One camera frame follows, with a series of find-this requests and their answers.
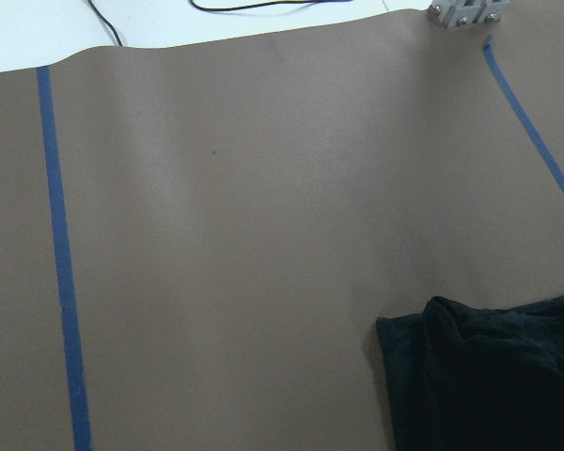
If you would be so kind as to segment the brown table mat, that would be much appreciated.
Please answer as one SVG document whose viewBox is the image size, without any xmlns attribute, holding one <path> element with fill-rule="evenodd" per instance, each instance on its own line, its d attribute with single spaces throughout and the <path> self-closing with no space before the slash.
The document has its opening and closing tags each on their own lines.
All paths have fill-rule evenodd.
<svg viewBox="0 0 564 451">
<path fill-rule="evenodd" d="M 390 450 L 379 317 L 564 294 L 564 1 L 50 67 L 93 450 Z"/>
</svg>

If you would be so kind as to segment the aluminium frame post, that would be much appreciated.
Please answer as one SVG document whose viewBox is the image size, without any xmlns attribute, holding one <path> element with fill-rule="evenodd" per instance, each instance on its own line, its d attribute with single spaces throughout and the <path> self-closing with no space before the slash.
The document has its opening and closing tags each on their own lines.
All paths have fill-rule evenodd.
<svg viewBox="0 0 564 451">
<path fill-rule="evenodd" d="M 478 23 L 496 23 L 501 20 L 510 0 L 434 0 L 429 13 L 445 28 Z"/>
</svg>

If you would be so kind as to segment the black graphic t-shirt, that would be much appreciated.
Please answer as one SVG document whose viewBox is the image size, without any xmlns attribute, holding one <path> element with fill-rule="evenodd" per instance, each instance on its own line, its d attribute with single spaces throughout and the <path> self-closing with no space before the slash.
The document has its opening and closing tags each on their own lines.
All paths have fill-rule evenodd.
<svg viewBox="0 0 564 451">
<path fill-rule="evenodd" d="M 399 450 L 564 450 L 564 295 L 379 318 Z"/>
</svg>

